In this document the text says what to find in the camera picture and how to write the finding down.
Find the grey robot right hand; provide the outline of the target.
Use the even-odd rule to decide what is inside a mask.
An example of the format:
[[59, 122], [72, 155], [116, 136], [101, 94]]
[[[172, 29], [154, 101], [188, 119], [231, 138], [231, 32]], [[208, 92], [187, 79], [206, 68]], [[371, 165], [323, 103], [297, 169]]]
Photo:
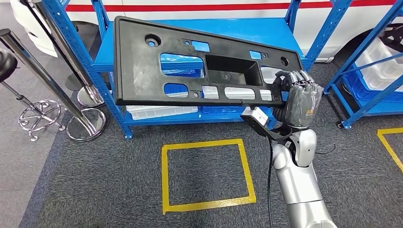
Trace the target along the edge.
[[286, 104], [273, 108], [273, 116], [291, 127], [308, 128], [323, 93], [323, 87], [304, 70], [278, 71], [274, 81], [282, 91], [288, 91]]

